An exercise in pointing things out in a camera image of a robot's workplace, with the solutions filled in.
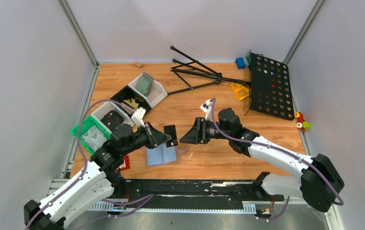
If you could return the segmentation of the black VIP credit card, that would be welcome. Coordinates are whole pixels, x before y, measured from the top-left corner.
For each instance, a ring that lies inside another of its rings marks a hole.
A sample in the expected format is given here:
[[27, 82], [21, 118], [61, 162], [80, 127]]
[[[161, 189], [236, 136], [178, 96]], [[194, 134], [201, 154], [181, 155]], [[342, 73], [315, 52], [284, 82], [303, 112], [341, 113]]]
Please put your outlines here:
[[164, 126], [164, 133], [171, 137], [171, 139], [165, 143], [168, 148], [178, 145], [177, 131], [175, 125]]

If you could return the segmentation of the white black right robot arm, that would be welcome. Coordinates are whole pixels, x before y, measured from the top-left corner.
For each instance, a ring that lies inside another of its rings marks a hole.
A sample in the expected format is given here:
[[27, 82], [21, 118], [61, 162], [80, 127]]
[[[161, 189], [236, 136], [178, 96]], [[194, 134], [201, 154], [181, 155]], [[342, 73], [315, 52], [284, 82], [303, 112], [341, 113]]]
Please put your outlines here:
[[302, 198], [312, 208], [327, 212], [332, 205], [343, 206], [340, 196], [345, 183], [329, 157], [309, 156], [286, 149], [244, 127], [232, 108], [216, 116], [210, 107], [205, 117], [197, 117], [193, 127], [180, 139], [185, 144], [208, 144], [211, 139], [226, 139], [233, 151], [266, 161], [288, 173], [270, 172], [258, 177], [259, 186], [269, 195]]

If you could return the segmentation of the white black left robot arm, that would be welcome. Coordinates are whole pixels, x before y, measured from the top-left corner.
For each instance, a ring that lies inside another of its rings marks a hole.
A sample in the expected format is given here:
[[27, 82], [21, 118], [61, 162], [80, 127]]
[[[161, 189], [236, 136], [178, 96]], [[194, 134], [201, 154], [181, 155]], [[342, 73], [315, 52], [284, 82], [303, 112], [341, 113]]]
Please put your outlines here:
[[124, 156], [142, 147], [158, 147], [171, 138], [149, 122], [137, 131], [128, 124], [118, 125], [76, 176], [41, 201], [30, 200], [25, 204], [25, 228], [65, 229], [95, 203], [112, 196], [118, 189], [124, 191], [125, 178], [118, 169]]

